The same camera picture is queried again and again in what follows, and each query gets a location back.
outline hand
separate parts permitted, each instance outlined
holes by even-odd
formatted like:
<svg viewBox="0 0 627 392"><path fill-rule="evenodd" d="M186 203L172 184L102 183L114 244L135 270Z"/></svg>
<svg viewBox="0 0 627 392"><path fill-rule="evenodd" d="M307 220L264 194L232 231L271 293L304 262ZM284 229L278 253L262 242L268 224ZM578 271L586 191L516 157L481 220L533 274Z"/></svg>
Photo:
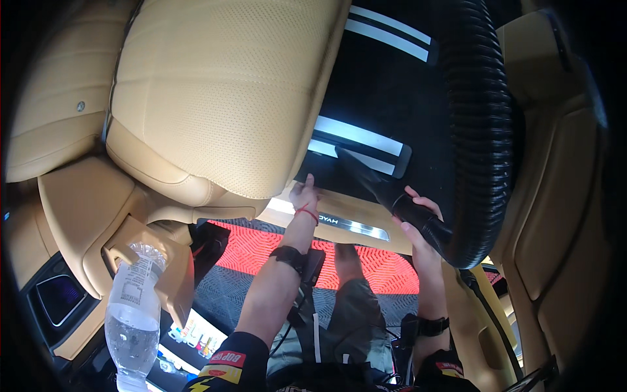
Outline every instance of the hand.
<svg viewBox="0 0 627 392"><path fill-rule="evenodd" d="M307 206L305 209L317 213L318 200L320 196L318 194L318 188L314 187L314 175L308 174L305 183L296 183L292 191L290 192L290 201L294 205L294 209L301 209Z"/></svg>
<svg viewBox="0 0 627 392"><path fill-rule="evenodd" d="M415 190L411 189L410 186L405 187L405 192L411 196L411 199L415 204L427 207L431 210L431 212L437 215L441 221L444 221L440 207L435 202L428 198L420 197L420 195ZM440 254L424 240L420 231L418 231L418 229L411 223L401 222L401 220L395 216L392 217L392 220L401 227L408 240L413 245L412 260L414 261L414 268L416 271L429 272L434 269L441 271L442 261Z"/></svg>

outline shorts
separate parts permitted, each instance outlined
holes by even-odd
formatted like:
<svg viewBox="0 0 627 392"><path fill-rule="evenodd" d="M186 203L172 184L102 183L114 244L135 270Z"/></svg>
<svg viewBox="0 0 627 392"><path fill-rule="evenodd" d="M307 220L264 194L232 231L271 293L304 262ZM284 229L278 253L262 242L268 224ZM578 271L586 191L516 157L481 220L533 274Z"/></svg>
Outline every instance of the shorts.
<svg viewBox="0 0 627 392"><path fill-rule="evenodd" d="M298 313L299 320L292 322L284 342L268 360L267 376L287 366L315 362L314 312L314 304L309 296ZM286 321L275 337L270 352L281 341L288 326L289 322ZM381 314L379 301L368 281L353 279L346 282L336 294L329 327L319 327L321 362L370 363L375 373L374 379L377 379L377 372L383 377L392 374L392 344L385 328L386 321Z"/></svg>

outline plastic water bottle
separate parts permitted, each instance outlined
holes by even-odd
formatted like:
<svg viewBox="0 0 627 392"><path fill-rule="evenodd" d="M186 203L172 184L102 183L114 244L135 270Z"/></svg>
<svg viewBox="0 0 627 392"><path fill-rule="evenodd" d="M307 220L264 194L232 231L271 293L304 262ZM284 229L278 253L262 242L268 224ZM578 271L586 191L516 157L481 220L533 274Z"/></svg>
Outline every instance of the plastic water bottle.
<svg viewBox="0 0 627 392"><path fill-rule="evenodd" d="M161 304L154 285L166 261L150 245L139 242L130 248L139 261L120 262L105 314L105 337L117 367L118 390L143 392L159 348Z"/></svg>

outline person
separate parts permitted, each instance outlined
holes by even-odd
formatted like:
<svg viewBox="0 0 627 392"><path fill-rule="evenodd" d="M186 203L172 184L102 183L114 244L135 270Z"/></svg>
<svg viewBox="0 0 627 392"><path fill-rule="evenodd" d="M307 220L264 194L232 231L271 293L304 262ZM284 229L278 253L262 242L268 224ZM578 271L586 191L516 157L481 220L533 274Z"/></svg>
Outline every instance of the person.
<svg viewBox="0 0 627 392"><path fill-rule="evenodd" d="M414 203L429 208L442 219L436 203L421 197L409 186L405 191ZM314 177L309 174L306 182L297 183L290 193L296 213L277 249L289 246L302 255L308 252L318 223L318 200ZM392 219L413 244L412 260L420 279L417 316L448 320L440 255L415 227L395 217ZM253 279L234 333L211 356L198 378L188 382L184 391L477 390L463 379L461 362L451 350L448 323L437 336L415 338L414 386L389 384L393 375L391 342L376 296L364 278L353 245L335 244L335 270L339 289L329 326L324 329L312 322L316 317L312 306L305 310L296 305L309 303L305 301L307 294L300 285L297 269L271 254ZM290 328L291 323L286 320L295 309L299 314L313 317L301 317L302 323L295 322L298 326ZM316 340L315 336L319 344L312 346L309 343ZM303 350L303 347L314 349Z"/></svg>

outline red string bracelet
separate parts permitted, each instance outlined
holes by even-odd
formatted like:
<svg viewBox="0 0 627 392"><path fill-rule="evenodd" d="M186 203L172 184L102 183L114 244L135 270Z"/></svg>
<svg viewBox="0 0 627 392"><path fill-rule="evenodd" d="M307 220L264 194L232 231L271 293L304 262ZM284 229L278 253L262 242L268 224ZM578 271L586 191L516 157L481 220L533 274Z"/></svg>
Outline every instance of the red string bracelet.
<svg viewBox="0 0 627 392"><path fill-rule="evenodd" d="M304 206L302 206L301 208L297 209L296 212L294 212L294 216L296 216L296 214L298 214L299 212L306 212L309 215L312 216L313 220L315 220L315 225L318 226L318 220L320 219L318 216L316 216L313 212L305 209L305 207L307 207L309 205L309 203L305 204Z"/></svg>

